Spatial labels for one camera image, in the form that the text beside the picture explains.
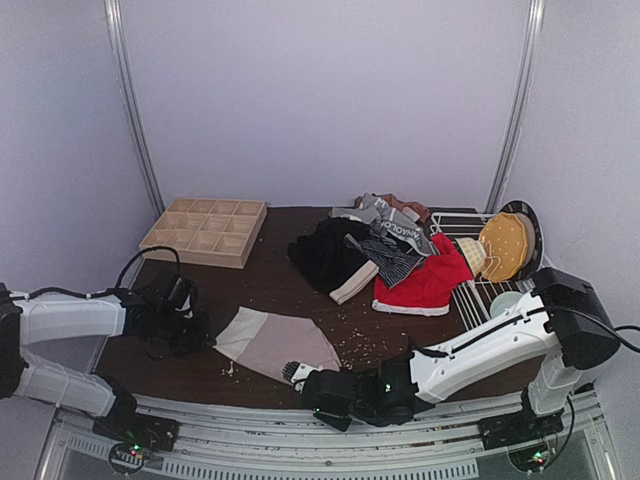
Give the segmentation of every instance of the striped cloth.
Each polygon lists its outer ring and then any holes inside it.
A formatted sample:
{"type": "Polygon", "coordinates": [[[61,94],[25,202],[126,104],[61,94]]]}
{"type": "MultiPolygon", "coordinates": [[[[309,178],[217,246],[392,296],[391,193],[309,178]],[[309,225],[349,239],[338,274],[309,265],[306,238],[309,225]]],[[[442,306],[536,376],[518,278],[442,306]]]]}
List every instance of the striped cloth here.
{"type": "Polygon", "coordinates": [[[393,238],[380,235],[375,229],[360,242],[351,235],[346,235],[344,240],[378,266],[378,274],[387,288],[402,282],[424,260],[422,255],[415,252],[404,253],[393,238]]]}

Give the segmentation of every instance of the rack wire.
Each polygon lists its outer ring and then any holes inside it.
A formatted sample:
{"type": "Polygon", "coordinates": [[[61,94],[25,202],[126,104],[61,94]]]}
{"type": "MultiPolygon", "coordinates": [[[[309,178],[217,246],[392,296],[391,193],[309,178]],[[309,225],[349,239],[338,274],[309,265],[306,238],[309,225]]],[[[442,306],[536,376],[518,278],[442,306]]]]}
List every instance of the rack wire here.
{"type": "MultiPolygon", "coordinates": [[[[480,232],[494,214],[434,212],[431,214],[431,235],[444,233],[450,239],[471,237],[478,239],[480,232]]],[[[527,292],[533,288],[530,279],[491,283],[479,275],[474,281],[464,282],[453,291],[453,300],[467,330],[491,320],[489,306],[501,293],[527,292]]]]}

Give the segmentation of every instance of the black plate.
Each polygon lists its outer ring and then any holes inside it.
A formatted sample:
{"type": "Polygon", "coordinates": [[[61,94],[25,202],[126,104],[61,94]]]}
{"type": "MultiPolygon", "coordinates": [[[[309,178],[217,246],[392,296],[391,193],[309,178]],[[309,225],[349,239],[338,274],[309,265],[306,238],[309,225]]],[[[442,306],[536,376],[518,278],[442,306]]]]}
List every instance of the black plate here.
{"type": "Polygon", "coordinates": [[[535,235],[535,244],[533,248],[533,254],[531,255],[531,259],[523,265],[523,267],[518,270],[510,280],[522,280],[524,278],[529,277],[532,273],[537,272],[540,268],[540,263],[542,262],[542,255],[544,253],[544,243],[542,241],[542,229],[540,228],[540,223],[538,222],[538,217],[536,216],[533,209],[522,200],[513,200],[507,203],[502,209],[501,212],[506,213],[521,213],[525,215],[533,225],[533,231],[535,235]]]}

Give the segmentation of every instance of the white and pink towel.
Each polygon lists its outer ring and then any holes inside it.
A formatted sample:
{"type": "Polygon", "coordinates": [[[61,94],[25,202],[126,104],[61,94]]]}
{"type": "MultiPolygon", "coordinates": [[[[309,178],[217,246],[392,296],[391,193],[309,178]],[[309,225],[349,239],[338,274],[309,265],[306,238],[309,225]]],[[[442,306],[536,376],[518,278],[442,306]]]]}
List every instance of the white and pink towel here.
{"type": "Polygon", "coordinates": [[[288,362],[340,369],[336,351],[310,318],[240,307],[216,341],[216,350],[229,359],[286,384],[289,382],[282,378],[282,369],[288,362]]]}

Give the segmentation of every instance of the wooden organizer box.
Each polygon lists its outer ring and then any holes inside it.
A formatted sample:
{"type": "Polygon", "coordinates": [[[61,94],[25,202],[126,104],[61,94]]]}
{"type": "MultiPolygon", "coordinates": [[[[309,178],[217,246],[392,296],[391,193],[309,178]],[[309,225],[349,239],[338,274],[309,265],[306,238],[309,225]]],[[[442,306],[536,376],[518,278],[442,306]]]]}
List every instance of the wooden organizer box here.
{"type": "MultiPolygon", "coordinates": [[[[267,216],[265,202],[179,198],[158,219],[140,249],[175,248],[184,263],[244,268],[267,216]]],[[[173,260],[167,250],[145,258],[173,260]]]]}

